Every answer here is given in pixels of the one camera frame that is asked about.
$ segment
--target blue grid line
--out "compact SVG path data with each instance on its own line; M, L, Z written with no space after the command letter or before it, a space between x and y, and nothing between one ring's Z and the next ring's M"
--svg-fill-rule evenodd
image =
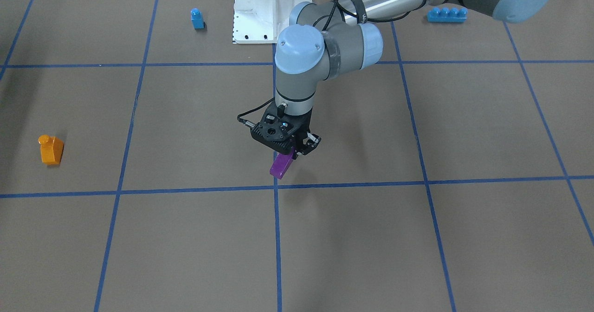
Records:
M177 62L177 63L147 63L147 67L163 66L272 66L272 62Z
M523 63L594 63L594 60L522 60ZM385 60L376 65L430 65L430 64L468 64L468 63L518 63L517 60ZM272 66L273 62L172 62L172 63L73 63L47 65L2 65L2 69L23 68L92 68L92 67L180 67L180 66Z
M594 180L594 175L569 176L572 180ZM535 177L501 177L495 179L459 179L459 180L428 180L429 185L438 184L478 184L478 183L506 183L506 182L536 182L536 181L564 181L564 176L535 176ZM365 188L365 187L403 187L407 185L425 185L425 181L395 181L395 182L361 182L361 183L312 183L278 185L278 189L329 189L329 188ZM102 195L148 195L148 194L177 194L185 192L225 192L225 191L254 191L273 190L274 185L250 185L245 187L203 187L203 188L173 188L173 189L128 189L106 191L66 191L66 192L30 192L22 194L0 194L2 198L35 198L35 197L69 197L69 196L102 196Z
M594 179L594 175L575 175L575 176L569 176L569 179L571 179L571 180L591 180L591 179Z
M424 181L401 182L361 182L361 183L315 183L279 185L278 189L326 189L326 188L357 188L357 187L396 187L405 185L424 185Z
M67 191L67 192L28 192L24 194L0 194L2 198L34 198L34 197L71 197L71 196L113 196L117 194L113 191Z
M594 60L522 60L522 63L594 63Z
M553 150L555 151L555 155L556 155L559 165L563 171L563 176L565 177L565 179L567 181L567 186L569 187L569 190L571 191L571 195L573 196L575 206L577 206L577 210L580 213L581 220L583 221L584 226L586 227L588 236L590 236L590 242L592 242L592 246L594 246L594 234L592 234L592 229L590 229L590 225L588 224L588 219L586 218L584 210L581 208L580 200L577 198L577 194L575 193L575 190L573 189L573 184L571 183L571 179L569 178L569 175L567 174L565 164L563 164L561 154L559 153L559 150L556 146L555 140L553 139L553 135L552 135L551 129L549 128L549 124L547 123L547 119L545 118L545 115L542 112L540 103L538 103L538 99L536 98L536 93L534 92L532 82L530 81L530 78L528 77L528 72L526 71L526 67L524 67L524 62L522 61L522 58L520 58L520 53L518 52L518 49L516 47L516 43L514 42L513 37L511 36L511 31L510 31L509 27L507 26L507 23L503 22L503 26L505 27L505 31L507 32L507 35L511 41L511 46L514 48L514 52L516 54L516 57L518 58L518 62L520 62L520 67L522 68L522 73L524 73L524 78L526 79L526 83L528 84L528 89L530 90L530 94L532 95L532 99L534 100L534 104L536 105L536 109L538 110L538 114L541 117L543 126L545 126L545 130L547 131L547 135L549 136L549 140L551 141L551 145L553 147Z
M412 109L412 102L410 101L410 95L408 90L407 75L405 74L404 64L402 63L402 57L400 54L400 46L398 44L398 37L396 35L396 28L394 22L392 25L392 35L394 36L394 45L396 48L396 55L398 56L400 75L402 77L402 84L405 88L405 95L407 97L407 105L410 113L410 123L412 125L414 138L416 139L416 147L419 152L420 168L423 173L423 184L425 185L425 191L427 193L427 200L429 201L429 210L431 210L431 219L433 220L433 229L435 230L435 238L437 240L437 247L439 249L439 257L441 259L441 266L444 272L445 286L447 287L448 296L450 299L450 306L452 312L456 312L456 301L454 300L454 292L452 290L452 283L450 282L450 274L447 268L446 254L444 252L443 243L441 242L441 234L439 233L439 224L437 223L437 215L435 213L435 207L433 206L433 196L431 195L431 188L429 186L429 179L427 177L427 170L425 168L425 160L423 159L423 151L420 146L419 133L416 128L416 122L414 121L414 112Z
M280 215L278 214L278 179L274 178L274 239L276 242L276 310L283 311L283 284L280 258Z
M502 177L498 179L460 179L460 180L433 180L429 184L475 184L475 183L501 183L501 182L536 182L536 181L564 181L564 176L537 176L537 177Z
M276 44L272 44L272 97L276 96L276 63L274 63L274 55L276 54ZM273 162L276 160L276 151L272 153ZM276 246L276 310L282 312L283 310L283 283L282 283L282 269L280 257L280 215L278 214L278 179L273 177L274 189L274 240Z
M93 67L140 67L141 63L61 63L48 65L8 65L7 68L93 68Z
M97 297L95 299L95 308L94 312L98 312L99 305L101 303L101 295L103 293L103 284L105 281L105 274L107 272L108 267L108 260L110 259L110 249L111 249L111 242L113 238L113 230L115 228L115 221L117 217L117 208L119 207L119 198L122 191L123 185L123 177L126 172L126 164L128 161L128 152L130 149L130 142L132 139L132 130L134 129L134 115L136 114L136 108L138 107L138 97L140 96L140 90L142 89L142 79L144 77L144 69L148 58L149 47L150 47L150 40L151 35L153 33L153 25L155 24L155 16L157 15L157 6L159 4L159 0L155 0L153 5L153 14L151 16L150 25L148 26L148 34L147 34L147 41L144 47L144 56L142 57L142 68L140 69L140 76L138 77L138 86L136 87L136 96L134 98L134 105L132 107L132 116L130 117L130 126L128 128L128 137L126 140L126 147L123 152L123 159L122 159L122 168L119 176L119 182L117 183L117 194L115 196L115 200L113 202L113 212L112 212L112 219L110 222L110 232L108 233L108 239L105 246L105 253L103 255L103 264L101 267L101 275L99 278L99 284L97 286Z
M271 66L272 62L161 62L161 63L64 63L6 65L6 68L179 67L179 66Z
M400 62L404 65L434 64L434 63L518 63L517 60L410 60Z
M21 35L21 30L23 30L23 26L25 25L25 21L27 20L27 16L29 15L29 11L31 10L32 4L34 0L29 0L27 5L27 9L25 10L25 14L23 14L23 19L21 20L21 24L19 24L19 28L17 29L17 33L14 35L13 43L10 45L8 50L8 54L6 55L6 60L4 60L4 66L0 71L0 80L4 77L4 72L6 72L6 65L10 61L10 58L13 56L14 48L17 45L17 41L19 40L19 36Z

